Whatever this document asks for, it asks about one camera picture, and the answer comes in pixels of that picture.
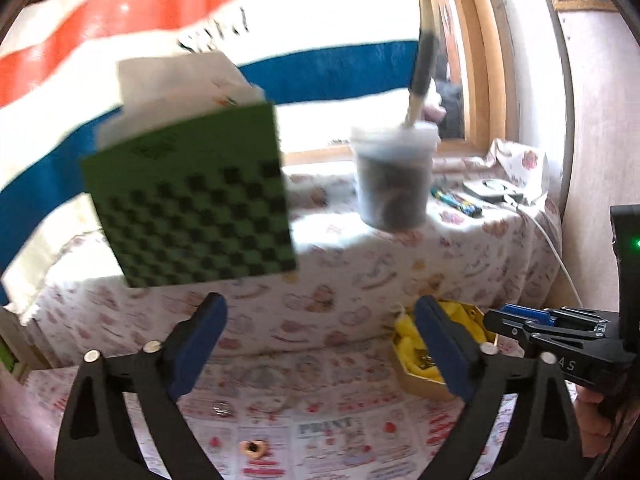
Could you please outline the person right hand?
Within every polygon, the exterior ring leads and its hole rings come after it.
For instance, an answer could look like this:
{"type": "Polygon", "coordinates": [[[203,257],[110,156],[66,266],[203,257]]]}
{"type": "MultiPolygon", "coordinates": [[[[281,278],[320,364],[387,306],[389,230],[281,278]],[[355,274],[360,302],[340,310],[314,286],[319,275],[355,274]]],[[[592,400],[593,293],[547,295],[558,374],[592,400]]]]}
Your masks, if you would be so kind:
{"type": "Polygon", "coordinates": [[[632,402],[626,412],[620,410],[615,422],[611,422],[598,412],[598,406],[604,399],[601,393],[582,386],[577,386],[576,391],[574,410],[582,440],[582,456],[596,458],[608,451],[613,456],[639,416],[639,402],[632,402]]]}

